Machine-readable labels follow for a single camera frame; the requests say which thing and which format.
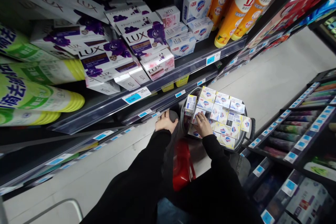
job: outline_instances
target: hand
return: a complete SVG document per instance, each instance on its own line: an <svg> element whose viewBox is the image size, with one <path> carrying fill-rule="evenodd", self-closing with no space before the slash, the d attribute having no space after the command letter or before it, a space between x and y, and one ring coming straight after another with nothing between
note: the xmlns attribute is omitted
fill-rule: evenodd
<svg viewBox="0 0 336 224"><path fill-rule="evenodd" d="M173 133L178 121L178 119L175 119L175 122L171 122L169 118L169 110L167 110L157 119L157 122L155 123L155 131L165 129L169 130L170 133Z"/></svg>
<svg viewBox="0 0 336 224"><path fill-rule="evenodd" d="M194 125L194 127L202 138L213 134L209 120L205 117L203 112L196 115L196 121L198 125Z"/></svg>

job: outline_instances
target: person's left hand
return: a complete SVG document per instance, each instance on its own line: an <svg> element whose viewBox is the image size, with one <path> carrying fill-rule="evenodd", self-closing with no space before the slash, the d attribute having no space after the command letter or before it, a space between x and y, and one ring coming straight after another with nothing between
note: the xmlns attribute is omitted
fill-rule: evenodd
<svg viewBox="0 0 336 224"><path fill-rule="evenodd" d="M175 122L171 122L169 118L169 110L167 110L157 119L157 122L155 123L155 131L166 129L169 130L170 133L173 133L178 121L178 119L175 119Z"/></svg>

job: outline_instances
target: black sleeve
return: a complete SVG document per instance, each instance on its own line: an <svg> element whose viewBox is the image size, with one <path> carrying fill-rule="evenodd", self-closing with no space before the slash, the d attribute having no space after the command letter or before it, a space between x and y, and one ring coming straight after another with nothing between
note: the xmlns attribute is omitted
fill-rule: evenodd
<svg viewBox="0 0 336 224"><path fill-rule="evenodd" d="M161 166L170 140L169 130L154 132L147 147L110 182L81 223L154 222L163 183Z"/></svg>
<svg viewBox="0 0 336 224"><path fill-rule="evenodd" d="M203 146L211 158L211 169L218 184L225 185L229 190L218 190L217 197L220 200L226 199L229 204L232 216L236 216L239 223L264 223L252 202L240 185L238 176L229 163L223 147L219 144L215 135L208 135L203 138Z"/></svg>

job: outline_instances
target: store floor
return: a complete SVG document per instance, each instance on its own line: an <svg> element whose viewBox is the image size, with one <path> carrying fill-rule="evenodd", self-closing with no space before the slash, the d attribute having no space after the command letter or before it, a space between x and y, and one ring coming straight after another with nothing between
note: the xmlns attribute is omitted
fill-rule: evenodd
<svg viewBox="0 0 336 224"><path fill-rule="evenodd" d="M336 56L307 28L285 43L259 55L247 65L219 79L210 87L242 99L257 130L285 106L317 73L335 68ZM155 118L108 144L53 179L4 203L10 224L22 224L55 203L76 199L86 215L108 183L126 170L147 145ZM191 147L199 176L210 168L203 150ZM79 223L75 208L64 203L36 223Z"/></svg>

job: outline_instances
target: person's right hand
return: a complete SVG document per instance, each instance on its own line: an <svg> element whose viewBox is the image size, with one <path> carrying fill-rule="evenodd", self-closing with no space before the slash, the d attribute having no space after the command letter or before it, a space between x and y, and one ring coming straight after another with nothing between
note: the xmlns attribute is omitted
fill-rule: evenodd
<svg viewBox="0 0 336 224"><path fill-rule="evenodd" d="M213 134L209 120L205 117L203 112L196 115L196 121L198 125L194 125L194 127L202 138Z"/></svg>

